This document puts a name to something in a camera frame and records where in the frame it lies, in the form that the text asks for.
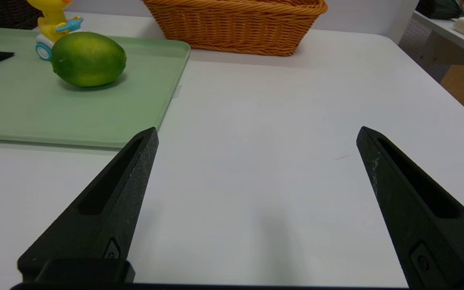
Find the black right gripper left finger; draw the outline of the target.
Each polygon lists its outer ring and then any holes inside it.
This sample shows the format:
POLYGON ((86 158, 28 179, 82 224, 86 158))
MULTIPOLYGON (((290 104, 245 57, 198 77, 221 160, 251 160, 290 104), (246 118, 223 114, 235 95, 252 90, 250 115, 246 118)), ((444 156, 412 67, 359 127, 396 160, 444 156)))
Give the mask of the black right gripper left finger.
POLYGON ((19 257, 24 283, 131 283, 127 256, 159 139, 136 134, 19 257))

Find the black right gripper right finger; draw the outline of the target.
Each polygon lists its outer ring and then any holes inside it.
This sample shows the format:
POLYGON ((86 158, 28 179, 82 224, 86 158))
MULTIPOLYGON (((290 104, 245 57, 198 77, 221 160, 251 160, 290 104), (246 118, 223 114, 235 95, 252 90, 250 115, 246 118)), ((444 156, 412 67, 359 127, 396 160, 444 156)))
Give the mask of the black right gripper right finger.
POLYGON ((464 289, 464 206, 378 131, 356 145, 408 286, 464 289))

